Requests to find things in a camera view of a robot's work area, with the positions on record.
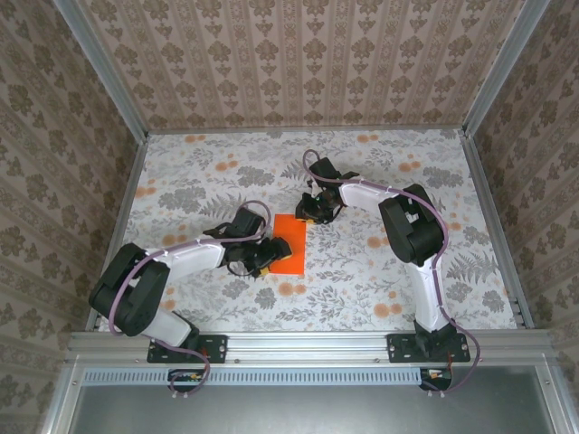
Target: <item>floral tablecloth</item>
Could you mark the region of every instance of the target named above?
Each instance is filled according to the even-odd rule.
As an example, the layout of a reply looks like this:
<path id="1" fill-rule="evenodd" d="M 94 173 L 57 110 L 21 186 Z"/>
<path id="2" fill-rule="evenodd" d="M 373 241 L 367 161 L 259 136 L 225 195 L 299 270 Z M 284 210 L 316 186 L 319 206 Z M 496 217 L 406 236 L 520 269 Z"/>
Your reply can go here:
<path id="1" fill-rule="evenodd" d="M 515 328 L 479 200 L 453 130 L 162 135 L 148 140 L 125 242 L 145 248 L 199 237 L 245 200 L 294 213 L 308 148 L 337 170 L 404 188 L 422 184 L 450 229 L 443 257 L 448 308 L 468 328 Z M 166 288 L 163 306 L 206 331 L 412 329 L 413 289 L 383 224 L 345 209 L 308 226 L 302 276 L 237 278 L 225 268 Z"/>

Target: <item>orange cloth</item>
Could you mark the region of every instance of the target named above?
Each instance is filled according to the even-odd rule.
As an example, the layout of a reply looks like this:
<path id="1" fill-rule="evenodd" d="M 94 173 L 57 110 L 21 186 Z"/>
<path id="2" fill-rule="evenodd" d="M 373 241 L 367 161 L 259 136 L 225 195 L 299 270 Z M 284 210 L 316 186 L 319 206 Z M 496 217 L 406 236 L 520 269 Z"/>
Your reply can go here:
<path id="1" fill-rule="evenodd" d="M 304 274 L 306 267 L 306 223 L 296 220 L 293 214 L 276 214 L 273 237 L 283 238 L 291 248 L 291 257 L 277 260 L 270 266 L 270 273 Z"/>

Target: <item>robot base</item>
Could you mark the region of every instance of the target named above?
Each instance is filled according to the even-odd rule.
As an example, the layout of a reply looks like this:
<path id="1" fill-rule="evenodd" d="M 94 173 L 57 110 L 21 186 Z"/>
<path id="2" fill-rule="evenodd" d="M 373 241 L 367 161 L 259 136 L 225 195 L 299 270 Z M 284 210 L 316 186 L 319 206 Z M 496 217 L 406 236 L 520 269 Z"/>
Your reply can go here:
<path id="1" fill-rule="evenodd" d="M 227 335 L 197 335 L 193 345 L 188 345 L 187 341 L 181 345 L 184 348 L 192 346 L 192 350 L 203 354 L 211 364 L 225 363 L 227 355 Z M 167 350 L 164 346 L 151 341 L 148 347 L 147 362 L 149 363 L 202 363 L 197 357 L 191 354 L 177 353 Z"/>
<path id="2" fill-rule="evenodd" d="M 386 337 L 390 363 L 470 362 L 467 338 L 447 324 L 427 333 L 414 324 L 417 333 L 392 333 Z"/>

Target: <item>black mounting bracket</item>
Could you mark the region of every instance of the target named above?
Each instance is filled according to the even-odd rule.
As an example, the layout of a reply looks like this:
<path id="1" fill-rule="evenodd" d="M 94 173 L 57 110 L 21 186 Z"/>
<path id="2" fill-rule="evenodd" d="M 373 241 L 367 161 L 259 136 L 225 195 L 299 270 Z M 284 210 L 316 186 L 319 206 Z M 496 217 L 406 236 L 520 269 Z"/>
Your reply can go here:
<path id="1" fill-rule="evenodd" d="M 437 351 L 426 356 L 415 333 L 392 333 L 386 336 L 388 360 L 390 363 L 447 363 L 451 357 L 455 362 L 470 362 L 467 338 L 457 333 L 445 340 Z"/>
<path id="2" fill-rule="evenodd" d="M 195 351 L 203 354 L 211 364 L 225 363 L 227 356 L 227 335 L 198 335 L 196 337 Z M 147 353 L 148 363 L 202 363 L 202 361 L 191 354 L 178 353 L 166 349 L 153 341 L 149 344 Z"/>

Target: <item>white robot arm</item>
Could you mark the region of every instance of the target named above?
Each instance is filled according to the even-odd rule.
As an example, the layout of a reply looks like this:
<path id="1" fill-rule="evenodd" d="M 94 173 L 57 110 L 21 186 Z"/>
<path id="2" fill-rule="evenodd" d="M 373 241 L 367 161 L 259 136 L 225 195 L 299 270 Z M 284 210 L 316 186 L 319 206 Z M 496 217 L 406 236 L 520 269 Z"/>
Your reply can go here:
<path id="1" fill-rule="evenodd" d="M 308 153 L 317 153 L 310 150 L 304 155 L 304 168 L 313 178 L 308 183 L 312 193 L 302 194 L 296 217 L 329 224 L 343 207 L 355 206 L 380 218 L 390 247 L 406 264 L 413 283 L 415 345 L 425 358 L 442 354 L 448 348 L 446 344 L 456 340 L 457 333 L 453 321 L 441 308 L 446 299 L 440 278 L 441 263 L 436 259 L 442 251 L 444 229 L 432 213 L 435 211 L 428 194 L 418 184 L 396 190 L 356 179 L 358 174 L 353 172 L 342 175 L 326 157 L 317 156 L 318 161 L 308 167 L 305 161 Z"/>
<path id="2" fill-rule="evenodd" d="M 379 219 L 382 218 L 380 203 L 383 203 L 386 199 L 393 199 L 398 195 L 363 184 L 342 184 L 339 187 L 339 193 L 345 206 L 361 208 Z M 435 253 L 425 259 L 422 266 L 412 262 L 406 263 L 406 272 L 413 283 L 416 322 L 427 332 L 441 330 L 448 324 L 447 319 L 439 309 L 436 298 L 436 288 L 432 277 L 434 255 Z M 436 267 L 439 271 L 439 288 L 442 288 L 440 279 L 441 263 L 438 262 Z M 443 304 L 446 304 L 444 291 L 442 291 L 442 296 Z"/>
<path id="3" fill-rule="evenodd" d="M 244 276 L 266 274 L 272 262 L 291 256 L 285 240 L 263 236 L 268 224 L 242 206 L 233 222 L 204 232 L 212 238 L 166 250 L 144 250 L 126 244 L 90 293 L 89 303 L 125 335 L 146 335 L 173 347 L 195 349 L 199 330 L 159 305 L 166 284 L 222 266 L 236 274 L 230 268 L 234 262 L 244 265 Z"/>

